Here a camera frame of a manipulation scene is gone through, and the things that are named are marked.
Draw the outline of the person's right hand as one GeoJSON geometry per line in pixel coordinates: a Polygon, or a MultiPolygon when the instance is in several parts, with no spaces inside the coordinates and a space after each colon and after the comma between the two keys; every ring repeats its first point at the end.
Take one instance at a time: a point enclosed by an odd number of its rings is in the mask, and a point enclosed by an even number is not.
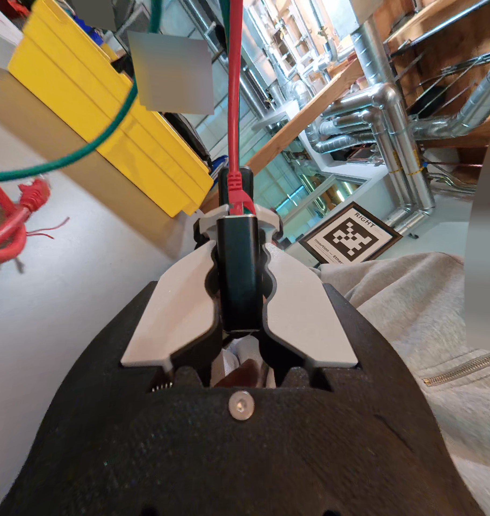
{"type": "Polygon", "coordinates": [[[267,385],[269,367],[261,366],[253,359],[245,360],[237,369],[230,372],[214,385],[216,388],[265,388],[267,385]]]}

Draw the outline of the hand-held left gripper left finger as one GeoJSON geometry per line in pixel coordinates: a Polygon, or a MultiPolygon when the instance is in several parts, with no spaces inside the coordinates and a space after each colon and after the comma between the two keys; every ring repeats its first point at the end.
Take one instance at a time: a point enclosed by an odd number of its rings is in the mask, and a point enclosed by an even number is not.
{"type": "Polygon", "coordinates": [[[216,328],[216,306],[206,288],[215,245],[207,242],[159,278],[121,358],[123,367],[177,368],[194,342],[216,328]]]}

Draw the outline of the grey zip hoodie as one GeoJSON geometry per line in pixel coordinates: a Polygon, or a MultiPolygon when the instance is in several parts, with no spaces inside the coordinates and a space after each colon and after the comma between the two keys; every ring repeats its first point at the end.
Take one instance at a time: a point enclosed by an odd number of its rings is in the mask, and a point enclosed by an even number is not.
{"type": "Polygon", "coordinates": [[[490,515],[490,365],[443,384],[425,378],[474,365],[485,353],[467,345],[445,358],[424,362],[424,356],[403,361],[417,380],[440,426],[448,451],[465,483],[486,515],[490,515]]]}

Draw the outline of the black ethernet adapter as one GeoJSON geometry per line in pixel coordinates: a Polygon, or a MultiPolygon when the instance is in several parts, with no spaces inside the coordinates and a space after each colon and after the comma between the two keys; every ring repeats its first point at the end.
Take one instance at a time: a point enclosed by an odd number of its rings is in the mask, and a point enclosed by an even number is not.
{"type": "Polygon", "coordinates": [[[224,331],[259,331],[263,295],[260,231],[255,215],[217,220],[217,268],[224,331]]]}

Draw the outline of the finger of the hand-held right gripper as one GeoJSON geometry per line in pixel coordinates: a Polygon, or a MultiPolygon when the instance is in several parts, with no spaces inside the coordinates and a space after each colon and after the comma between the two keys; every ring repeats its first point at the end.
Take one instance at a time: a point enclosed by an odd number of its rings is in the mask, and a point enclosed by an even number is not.
{"type": "Polygon", "coordinates": [[[221,205],[201,216],[193,226],[193,237],[196,243],[217,240],[217,220],[228,216],[229,205],[221,205]]]}
{"type": "Polygon", "coordinates": [[[283,223],[279,214],[272,209],[255,205],[255,215],[259,229],[265,234],[265,243],[272,243],[275,238],[283,236],[283,223]]]}

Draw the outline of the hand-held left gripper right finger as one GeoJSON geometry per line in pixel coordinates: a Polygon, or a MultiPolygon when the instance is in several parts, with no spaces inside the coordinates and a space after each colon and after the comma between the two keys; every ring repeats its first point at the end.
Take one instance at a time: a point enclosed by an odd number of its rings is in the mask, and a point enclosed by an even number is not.
{"type": "Polygon", "coordinates": [[[273,291],[266,303],[265,330],[310,369],[352,368],[358,358],[315,272],[266,243],[266,272],[273,291]]]}

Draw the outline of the wooden beam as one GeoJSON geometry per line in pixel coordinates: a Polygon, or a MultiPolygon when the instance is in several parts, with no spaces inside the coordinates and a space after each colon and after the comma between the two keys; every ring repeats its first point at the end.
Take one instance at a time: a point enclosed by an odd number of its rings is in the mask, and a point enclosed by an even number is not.
{"type": "Polygon", "coordinates": [[[254,175],[258,174],[363,74],[357,59],[346,62],[332,80],[247,161],[246,166],[254,175]]]}

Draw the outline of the framed marker sign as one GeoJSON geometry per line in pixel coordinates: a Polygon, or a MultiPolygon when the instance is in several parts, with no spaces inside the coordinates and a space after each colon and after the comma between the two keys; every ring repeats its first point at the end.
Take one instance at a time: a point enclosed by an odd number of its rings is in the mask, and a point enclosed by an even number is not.
{"type": "Polygon", "coordinates": [[[352,202],[300,239],[320,264],[350,265],[371,261],[403,236],[352,202]]]}

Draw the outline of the person's right forearm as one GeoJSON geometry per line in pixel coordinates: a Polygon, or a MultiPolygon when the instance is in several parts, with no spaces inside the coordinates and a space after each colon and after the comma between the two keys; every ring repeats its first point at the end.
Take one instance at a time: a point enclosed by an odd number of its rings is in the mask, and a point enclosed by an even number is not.
{"type": "Polygon", "coordinates": [[[466,349],[464,260],[440,252],[310,268],[405,360],[439,361],[466,349]]]}

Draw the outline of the silver ventilation ducts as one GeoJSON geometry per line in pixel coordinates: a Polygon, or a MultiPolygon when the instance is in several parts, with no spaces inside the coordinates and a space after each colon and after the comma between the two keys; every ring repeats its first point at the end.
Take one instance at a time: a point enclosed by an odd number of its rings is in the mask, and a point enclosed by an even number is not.
{"type": "Polygon", "coordinates": [[[351,36],[357,59],[313,99],[304,83],[296,83],[293,94],[316,153],[377,144],[399,201],[385,224],[405,236],[435,209],[416,140],[462,137],[481,126],[490,116],[490,70],[457,115],[411,122],[373,19],[379,4],[325,1],[336,34],[351,36]]]}

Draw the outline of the yellow plastic bin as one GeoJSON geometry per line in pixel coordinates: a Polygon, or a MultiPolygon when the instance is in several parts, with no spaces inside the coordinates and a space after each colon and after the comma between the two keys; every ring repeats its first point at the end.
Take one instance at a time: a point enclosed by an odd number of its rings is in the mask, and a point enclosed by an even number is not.
{"type": "MultiPolygon", "coordinates": [[[[36,1],[8,70],[87,142],[131,89],[109,57],[55,1],[36,1]]],[[[169,216],[193,214],[212,187],[208,167],[156,112],[135,100],[98,152],[169,216]]]]}

